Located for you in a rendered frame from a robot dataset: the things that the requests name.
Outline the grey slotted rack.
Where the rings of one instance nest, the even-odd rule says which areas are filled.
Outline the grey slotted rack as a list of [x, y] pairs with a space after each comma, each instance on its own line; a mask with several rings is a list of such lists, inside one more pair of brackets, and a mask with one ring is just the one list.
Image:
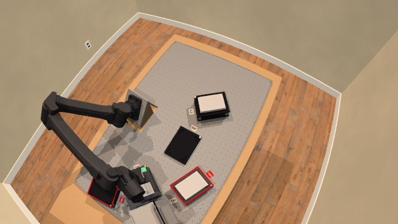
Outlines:
[[[179, 224], [170, 205], [156, 205], [165, 224]], [[148, 204], [143, 207], [129, 211], [134, 224], [164, 224], [156, 206]]]

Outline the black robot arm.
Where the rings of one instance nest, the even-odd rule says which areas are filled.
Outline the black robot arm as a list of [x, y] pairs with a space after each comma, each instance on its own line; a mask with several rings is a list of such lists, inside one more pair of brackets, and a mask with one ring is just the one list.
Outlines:
[[142, 99], [129, 95], [128, 101], [112, 105], [98, 105], [67, 99], [51, 92], [42, 105], [41, 121], [48, 130], [53, 130], [64, 145], [84, 165], [95, 181], [105, 190], [115, 186], [133, 203], [144, 200], [145, 190], [139, 177], [125, 166], [111, 167], [98, 158], [63, 120], [59, 112], [84, 115], [107, 120], [117, 128], [128, 123], [127, 118], [139, 119]]

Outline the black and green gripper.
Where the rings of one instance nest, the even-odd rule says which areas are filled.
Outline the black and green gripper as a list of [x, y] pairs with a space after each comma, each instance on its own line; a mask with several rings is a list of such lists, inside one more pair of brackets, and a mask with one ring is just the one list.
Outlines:
[[[140, 185], [148, 183], [148, 182], [151, 182], [151, 179], [150, 179], [149, 174], [147, 173], [147, 170], [146, 170], [145, 167], [142, 167], [141, 169], [138, 167], [138, 168], [133, 169], [131, 171], [133, 173], [133, 177], [134, 177], [134, 174], [136, 174], [139, 177], [139, 179], [141, 181]], [[141, 173], [141, 171], [142, 171], [142, 173]]]

